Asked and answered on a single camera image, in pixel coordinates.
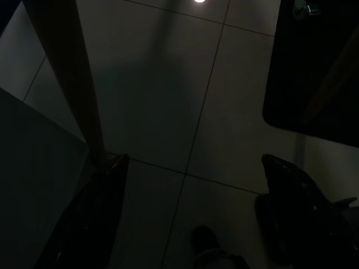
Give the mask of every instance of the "floor tile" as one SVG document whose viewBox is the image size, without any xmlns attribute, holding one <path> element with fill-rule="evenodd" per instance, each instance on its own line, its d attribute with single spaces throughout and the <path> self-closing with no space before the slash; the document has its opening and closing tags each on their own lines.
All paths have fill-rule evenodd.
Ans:
<svg viewBox="0 0 359 269">
<path fill-rule="evenodd" d="M 304 171 L 332 202 L 359 198 L 359 149 L 332 141 L 306 137 Z"/>
<path fill-rule="evenodd" d="M 45 57 L 22 2 L 0 33 L 0 87 L 24 100 Z"/>
<path fill-rule="evenodd" d="M 47 58 L 35 77 L 24 102 L 73 135 L 82 138 L 82 133 Z"/>
<path fill-rule="evenodd" d="M 77 4 L 106 148 L 184 171 L 221 26 L 125 1 Z M 35 82 L 26 102 L 79 135 L 47 62 Z"/>
<path fill-rule="evenodd" d="M 267 268 L 264 247 L 256 221 L 256 195 L 188 177 L 169 241 L 164 268 L 192 268 L 191 231 L 209 226 L 223 250 L 242 255 L 251 269 Z"/>
<path fill-rule="evenodd" d="M 280 0 L 231 0 L 226 24 L 274 36 Z"/>
<path fill-rule="evenodd" d="M 204 18 L 206 20 L 224 22 L 229 0 L 132 0 L 182 14 Z"/>
<path fill-rule="evenodd" d="M 109 269 L 160 268 L 182 174 L 131 161 Z"/>
<path fill-rule="evenodd" d="M 270 36 L 225 26 L 189 174 L 266 192 L 262 154 L 293 161 L 295 133 L 262 118 L 272 45 Z"/>
</svg>

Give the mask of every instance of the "shoe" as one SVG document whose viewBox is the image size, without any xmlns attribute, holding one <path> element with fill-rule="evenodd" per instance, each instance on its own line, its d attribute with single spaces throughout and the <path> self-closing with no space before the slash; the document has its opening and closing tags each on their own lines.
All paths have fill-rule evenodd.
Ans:
<svg viewBox="0 0 359 269">
<path fill-rule="evenodd" d="M 199 226 L 193 230 L 192 247 L 196 256 L 210 249 L 220 249 L 217 237 L 207 226 Z"/>
</svg>

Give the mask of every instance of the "wooden frame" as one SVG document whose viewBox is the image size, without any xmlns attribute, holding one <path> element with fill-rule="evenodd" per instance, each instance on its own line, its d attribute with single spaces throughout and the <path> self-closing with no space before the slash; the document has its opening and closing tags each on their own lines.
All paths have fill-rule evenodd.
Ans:
<svg viewBox="0 0 359 269">
<path fill-rule="evenodd" d="M 105 149 L 96 92 L 75 0 L 23 0 L 52 69 L 98 166 Z"/>
</svg>

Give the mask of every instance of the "wooden post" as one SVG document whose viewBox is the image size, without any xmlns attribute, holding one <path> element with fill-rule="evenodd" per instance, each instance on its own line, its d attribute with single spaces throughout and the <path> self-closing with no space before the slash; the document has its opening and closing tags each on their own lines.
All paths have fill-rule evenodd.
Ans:
<svg viewBox="0 0 359 269">
<path fill-rule="evenodd" d="M 23 0 L 94 162 L 105 150 L 96 93 L 75 0 Z"/>
</svg>

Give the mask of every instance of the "tiled floor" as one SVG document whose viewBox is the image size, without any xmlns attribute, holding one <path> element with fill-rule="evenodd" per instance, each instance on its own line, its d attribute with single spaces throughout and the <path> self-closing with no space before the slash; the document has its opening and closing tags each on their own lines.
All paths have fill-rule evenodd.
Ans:
<svg viewBox="0 0 359 269">
<path fill-rule="evenodd" d="M 261 155 L 300 156 L 296 134 L 261 116 L 279 2 L 77 0 L 106 148 L 137 160 L 110 268 L 191 268 L 200 224 L 270 267 L 254 214 Z M 0 50 L 0 87 L 82 138 L 23 6 Z"/>
</svg>

